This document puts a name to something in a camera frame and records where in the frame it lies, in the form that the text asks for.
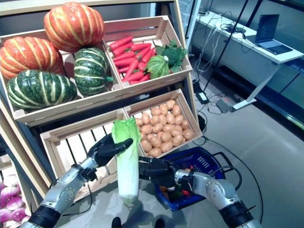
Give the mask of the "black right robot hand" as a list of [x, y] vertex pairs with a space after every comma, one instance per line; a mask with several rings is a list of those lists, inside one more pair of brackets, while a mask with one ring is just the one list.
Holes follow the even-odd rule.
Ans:
[[139, 157], [139, 178], [151, 181], [155, 185], [174, 187], [176, 172], [181, 167], [171, 161], [160, 158]]

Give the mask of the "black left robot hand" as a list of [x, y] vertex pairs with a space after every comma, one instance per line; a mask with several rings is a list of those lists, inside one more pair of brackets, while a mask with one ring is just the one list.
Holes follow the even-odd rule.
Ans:
[[89, 150], [87, 158], [95, 163], [96, 167], [105, 166], [115, 155], [127, 150], [133, 143], [132, 138], [115, 143], [112, 134], [104, 136]]

